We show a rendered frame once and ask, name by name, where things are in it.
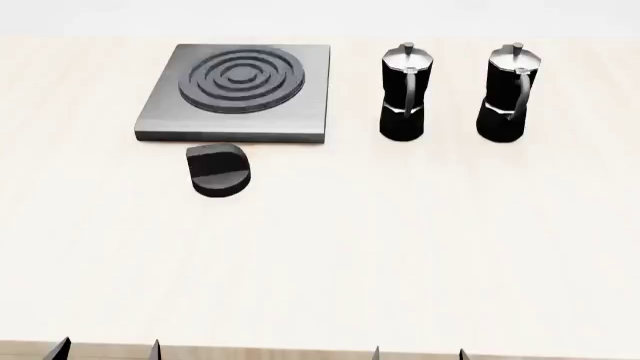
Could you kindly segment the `grey square stove plate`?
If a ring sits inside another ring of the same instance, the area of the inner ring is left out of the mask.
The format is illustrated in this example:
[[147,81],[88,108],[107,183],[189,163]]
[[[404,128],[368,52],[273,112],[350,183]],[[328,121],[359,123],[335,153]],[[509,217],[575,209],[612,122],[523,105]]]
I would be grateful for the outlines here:
[[[230,47],[269,46],[296,56],[305,71],[298,94],[255,113],[201,110],[178,90],[181,74],[212,53]],[[331,47],[327,44],[178,44],[136,120],[140,141],[323,143],[325,140]]]

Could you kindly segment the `black stove knob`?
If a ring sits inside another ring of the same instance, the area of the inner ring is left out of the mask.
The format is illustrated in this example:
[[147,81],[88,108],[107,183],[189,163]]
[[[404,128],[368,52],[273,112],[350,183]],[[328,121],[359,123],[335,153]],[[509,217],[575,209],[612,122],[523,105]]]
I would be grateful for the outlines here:
[[205,197],[230,197],[251,180],[247,155],[231,143],[215,143],[186,149],[192,186]]

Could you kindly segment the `dark ringed stove burner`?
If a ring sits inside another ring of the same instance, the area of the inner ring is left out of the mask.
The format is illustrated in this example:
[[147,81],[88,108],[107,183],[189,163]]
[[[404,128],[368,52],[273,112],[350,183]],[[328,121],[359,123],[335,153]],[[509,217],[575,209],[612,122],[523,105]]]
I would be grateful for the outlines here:
[[178,90],[201,110],[244,114],[284,104],[304,83],[304,67],[291,53],[269,46],[240,46],[195,63],[179,77]]

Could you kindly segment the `black moka pot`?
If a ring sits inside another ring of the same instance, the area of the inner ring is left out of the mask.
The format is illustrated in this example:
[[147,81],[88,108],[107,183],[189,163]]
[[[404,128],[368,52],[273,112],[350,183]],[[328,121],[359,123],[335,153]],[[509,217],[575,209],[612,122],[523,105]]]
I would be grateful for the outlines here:
[[412,42],[400,44],[382,57],[384,97],[379,131],[384,137],[408,142],[424,133],[424,98],[433,61]]
[[493,143],[512,143],[525,131],[527,104],[541,59],[516,42],[493,50],[476,131]]

